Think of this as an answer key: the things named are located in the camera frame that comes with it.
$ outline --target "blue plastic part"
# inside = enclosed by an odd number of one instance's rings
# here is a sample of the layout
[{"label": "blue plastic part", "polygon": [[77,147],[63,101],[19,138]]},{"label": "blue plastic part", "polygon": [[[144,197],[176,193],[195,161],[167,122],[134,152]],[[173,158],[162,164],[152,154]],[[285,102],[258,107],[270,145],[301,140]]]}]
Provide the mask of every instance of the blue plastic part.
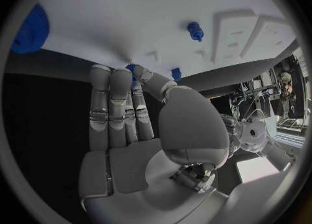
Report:
[{"label": "blue plastic part", "polygon": [[135,64],[129,64],[126,66],[126,68],[132,72],[132,83],[137,81],[133,73],[134,67],[135,67]]},{"label": "blue plastic part", "polygon": [[204,32],[200,28],[199,24],[197,22],[189,23],[187,26],[187,30],[190,32],[191,38],[194,41],[202,42]]},{"label": "blue plastic part", "polygon": [[172,69],[171,75],[172,75],[174,81],[180,81],[181,76],[182,76],[180,68],[178,67],[178,68]]},{"label": "blue plastic part", "polygon": [[49,34],[49,21],[46,12],[36,4],[24,20],[11,45],[18,54],[38,51]]}]

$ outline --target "white surface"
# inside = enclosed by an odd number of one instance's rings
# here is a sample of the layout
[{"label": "white surface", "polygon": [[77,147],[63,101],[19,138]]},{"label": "white surface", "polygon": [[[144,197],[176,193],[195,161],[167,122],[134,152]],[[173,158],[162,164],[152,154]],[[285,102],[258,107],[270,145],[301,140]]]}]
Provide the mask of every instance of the white surface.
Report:
[{"label": "white surface", "polygon": [[[221,39],[227,38],[227,31],[246,30],[237,48],[223,50],[220,48],[223,43],[215,41],[218,35],[214,32],[215,16],[223,13],[251,11],[256,17],[266,15],[282,22],[283,15],[271,0],[40,0],[40,3],[50,21],[45,49],[115,68],[136,62],[168,77],[176,67],[180,67],[182,76],[188,76],[274,58],[294,40],[294,34],[284,23],[266,22],[265,27],[274,31],[257,29],[260,33],[256,42],[241,59],[237,53],[256,19],[242,16],[228,19],[220,26]],[[186,30],[190,21],[200,23],[205,34],[203,42],[191,40]],[[274,44],[280,41],[271,36],[276,29],[283,38],[282,45],[268,49],[266,40],[273,39]],[[214,57],[213,49],[217,47],[220,55]]]},{"label": "white surface", "polygon": [[249,182],[278,173],[278,170],[272,163],[263,157],[241,161],[236,165],[242,182]]}]

